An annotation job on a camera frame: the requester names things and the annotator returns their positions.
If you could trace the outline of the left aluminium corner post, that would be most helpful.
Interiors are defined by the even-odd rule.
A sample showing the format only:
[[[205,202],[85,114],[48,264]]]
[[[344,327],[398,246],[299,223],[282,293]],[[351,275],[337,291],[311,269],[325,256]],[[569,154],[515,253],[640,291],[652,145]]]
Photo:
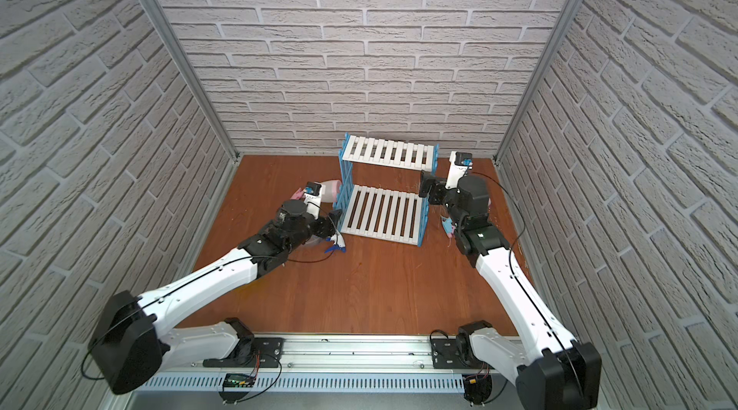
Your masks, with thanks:
[[[201,108],[206,120],[213,129],[216,138],[220,142],[221,146],[223,146],[228,158],[230,158],[233,163],[238,163],[238,150],[234,147],[234,143],[229,137],[221,119],[217,115],[217,112],[213,107],[213,103],[209,99],[200,78],[196,75],[196,71],[190,62],[181,41],[176,35],[173,25],[171,25],[169,19],[166,17],[165,10],[158,0],[138,1],[148,16],[155,31],[161,38],[161,42],[163,42],[172,62],[175,64],[181,77],[184,79],[184,83],[186,83],[186,86],[188,86],[188,89],[192,92],[194,100]]]

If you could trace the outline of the white spray bottle pink nozzle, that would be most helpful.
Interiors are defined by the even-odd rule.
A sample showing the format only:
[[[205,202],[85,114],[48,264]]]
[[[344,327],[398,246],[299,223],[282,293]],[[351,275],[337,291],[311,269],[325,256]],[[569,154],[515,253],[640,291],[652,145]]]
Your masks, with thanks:
[[[321,202],[336,203],[342,182],[338,179],[323,182],[309,181],[304,188],[292,194],[292,200],[303,200],[306,194],[321,198]]]

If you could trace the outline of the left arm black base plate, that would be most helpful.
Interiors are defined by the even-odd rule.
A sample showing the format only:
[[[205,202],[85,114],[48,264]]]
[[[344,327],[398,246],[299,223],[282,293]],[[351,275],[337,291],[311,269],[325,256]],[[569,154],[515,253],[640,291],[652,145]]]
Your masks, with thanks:
[[[280,367],[284,347],[282,337],[255,337],[242,339],[234,350],[223,359],[206,359],[205,368],[261,368],[277,369]]]

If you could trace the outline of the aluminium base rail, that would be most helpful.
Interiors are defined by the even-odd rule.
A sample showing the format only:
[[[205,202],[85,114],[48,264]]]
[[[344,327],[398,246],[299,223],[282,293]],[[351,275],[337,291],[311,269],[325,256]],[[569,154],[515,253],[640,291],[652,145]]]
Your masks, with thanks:
[[[138,389],[213,390],[228,403],[245,402],[266,391],[345,393],[459,393],[463,375],[490,375],[493,390],[485,406],[497,400],[507,387],[515,387],[491,367],[486,370],[442,370],[432,367],[429,336],[377,335],[257,335],[282,337],[280,367],[205,368],[200,362],[166,368]],[[252,388],[223,389],[227,373],[255,375]]]

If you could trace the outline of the clear spray bottle blue nozzle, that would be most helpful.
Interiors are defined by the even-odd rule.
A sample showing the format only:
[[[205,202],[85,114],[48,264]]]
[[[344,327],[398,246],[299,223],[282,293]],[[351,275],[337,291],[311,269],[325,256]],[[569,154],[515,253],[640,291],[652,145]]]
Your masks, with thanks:
[[[330,246],[325,250],[325,253],[331,252],[346,252],[346,243],[343,236],[340,233],[336,233],[330,237],[319,237],[313,236],[305,242],[306,248],[315,247],[322,244],[329,244]]]

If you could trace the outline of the aluminium corner post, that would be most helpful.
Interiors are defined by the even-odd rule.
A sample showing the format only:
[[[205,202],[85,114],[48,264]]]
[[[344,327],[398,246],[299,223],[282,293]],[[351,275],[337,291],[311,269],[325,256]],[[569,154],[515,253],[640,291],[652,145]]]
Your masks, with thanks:
[[[582,7],[583,2],[584,0],[565,0],[561,12],[557,17],[557,21],[553,26],[552,32],[543,48],[543,52],[537,61],[534,72],[530,77],[521,101],[519,102],[512,120],[507,127],[507,131],[503,136],[503,140],[493,157],[495,166],[502,165],[503,159],[509,151],[513,137],[518,127],[522,125],[523,117],[532,103],[535,91],[538,89],[539,84],[544,80],[549,67],[555,59],[555,55],[566,38],[569,29],[572,27],[572,23],[574,23],[574,19],[578,14],[578,10]]]
[[[206,120],[213,129],[216,138],[220,142],[221,146],[223,146],[228,158],[230,158],[233,163],[238,163],[238,150],[234,147],[234,143],[229,137],[221,119],[217,115],[217,112],[213,107],[213,103],[209,99],[200,78],[196,75],[196,71],[190,62],[181,41],[176,35],[173,25],[171,25],[169,19],[166,17],[165,10],[158,0],[138,1],[148,16],[155,31],[161,38],[161,42],[163,42],[172,62],[175,64],[181,77],[184,79],[184,83],[186,83],[186,86],[188,86],[188,89],[192,92],[194,100],[201,108]]]

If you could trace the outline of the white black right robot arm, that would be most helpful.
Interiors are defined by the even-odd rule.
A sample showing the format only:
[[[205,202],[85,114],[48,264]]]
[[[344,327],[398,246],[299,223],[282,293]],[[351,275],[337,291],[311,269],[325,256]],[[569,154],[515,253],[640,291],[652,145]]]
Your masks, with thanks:
[[[602,358],[576,338],[543,302],[515,258],[513,245],[489,219],[485,180],[442,180],[422,173],[419,193],[451,219],[459,252],[495,292],[519,337],[513,343],[486,322],[459,329],[461,357],[488,365],[516,389],[526,409],[593,409],[599,403]]]

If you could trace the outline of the right aluminium corner post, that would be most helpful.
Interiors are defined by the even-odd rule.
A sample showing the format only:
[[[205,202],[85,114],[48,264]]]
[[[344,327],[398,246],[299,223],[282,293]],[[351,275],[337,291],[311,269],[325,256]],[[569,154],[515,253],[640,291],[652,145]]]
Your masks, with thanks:
[[[538,89],[539,84],[544,80],[549,67],[555,59],[555,55],[566,38],[569,29],[572,27],[572,23],[574,23],[574,19],[578,14],[578,10],[582,7],[583,2],[584,0],[565,0],[561,12],[557,17],[557,21],[553,26],[552,32],[543,48],[543,52],[537,61],[534,72],[530,77],[521,101],[519,102],[512,120],[507,127],[507,131],[503,136],[503,140],[493,157],[495,166],[502,165],[503,159],[509,151],[513,137],[518,127],[522,125],[523,117],[532,103],[535,91]]]

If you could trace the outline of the blue and white slatted shelf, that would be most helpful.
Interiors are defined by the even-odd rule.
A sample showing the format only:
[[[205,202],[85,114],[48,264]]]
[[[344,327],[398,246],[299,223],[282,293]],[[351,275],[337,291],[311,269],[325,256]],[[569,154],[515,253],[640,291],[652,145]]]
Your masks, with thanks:
[[[342,212],[339,232],[420,247],[429,201],[412,192],[357,185],[356,164],[435,173],[438,147],[346,134],[339,151],[341,187],[334,207]]]

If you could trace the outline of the black round connector box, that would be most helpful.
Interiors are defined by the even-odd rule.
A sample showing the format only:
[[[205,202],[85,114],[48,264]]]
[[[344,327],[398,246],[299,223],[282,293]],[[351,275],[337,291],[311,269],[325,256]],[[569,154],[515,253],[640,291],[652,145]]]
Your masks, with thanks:
[[[463,375],[463,398],[471,405],[483,405],[491,396],[493,381],[490,375]]]

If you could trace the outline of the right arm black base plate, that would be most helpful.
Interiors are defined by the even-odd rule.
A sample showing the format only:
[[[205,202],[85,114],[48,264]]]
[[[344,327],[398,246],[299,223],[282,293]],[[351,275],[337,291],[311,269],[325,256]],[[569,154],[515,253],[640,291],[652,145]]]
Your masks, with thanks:
[[[490,368],[490,365],[478,358],[473,350],[473,342],[476,341],[479,348],[482,341],[498,344],[505,337],[491,334],[473,333],[472,335],[461,335],[457,337],[446,337],[442,335],[429,336],[430,349],[432,350],[432,367],[442,370],[473,370]]]

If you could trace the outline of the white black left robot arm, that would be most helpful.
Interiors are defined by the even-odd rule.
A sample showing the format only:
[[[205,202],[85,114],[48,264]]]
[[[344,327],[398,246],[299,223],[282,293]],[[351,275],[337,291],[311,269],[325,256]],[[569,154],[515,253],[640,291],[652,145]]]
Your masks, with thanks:
[[[110,297],[88,343],[101,379],[113,394],[124,395],[166,368],[246,359],[250,332],[241,321],[190,328],[179,323],[284,265],[311,238],[337,237],[341,215],[321,215],[317,204],[287,200],[259,232],[206,267],[138,296],[124,290]]]

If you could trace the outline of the teal spray bottle pink trim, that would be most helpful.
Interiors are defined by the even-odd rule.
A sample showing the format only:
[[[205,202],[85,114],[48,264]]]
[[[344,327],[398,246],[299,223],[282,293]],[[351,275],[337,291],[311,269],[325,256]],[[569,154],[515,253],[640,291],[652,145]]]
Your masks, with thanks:
[[[486,227],[489,223],[491,200],[467,200],[455,198],[444,205],[446,217],[441,219],[442,227],[451,237],[457,230],[467,231]]]

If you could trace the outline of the green circuit board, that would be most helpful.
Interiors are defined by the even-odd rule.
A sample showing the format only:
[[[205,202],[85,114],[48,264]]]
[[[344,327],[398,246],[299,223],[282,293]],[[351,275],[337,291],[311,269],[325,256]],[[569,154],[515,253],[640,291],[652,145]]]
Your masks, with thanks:
[[[255,375],[245,373],[227,373],[223,380],[223,389],[246,389],[252,388],[257,382]]]

